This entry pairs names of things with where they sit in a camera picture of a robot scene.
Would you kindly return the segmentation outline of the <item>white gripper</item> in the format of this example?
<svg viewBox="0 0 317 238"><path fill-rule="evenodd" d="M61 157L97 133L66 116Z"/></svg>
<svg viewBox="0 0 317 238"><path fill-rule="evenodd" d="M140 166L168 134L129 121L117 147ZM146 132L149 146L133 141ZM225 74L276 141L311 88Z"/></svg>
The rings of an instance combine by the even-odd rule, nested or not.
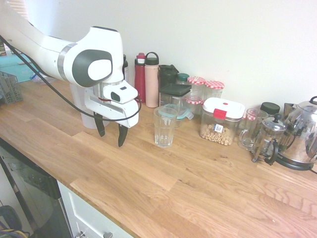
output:
<svg viewBox="0 0 317 238"><path fill-rule="evenodd" d="M86 88L84 93L85 106L94 112L94 120L100 137L105 136L104 118L119 123L118 146L121 147L127 136L128 128L139 121L139 107L136 100L120 104L115 101L102 102L94 95L92 88Z"/></svg>

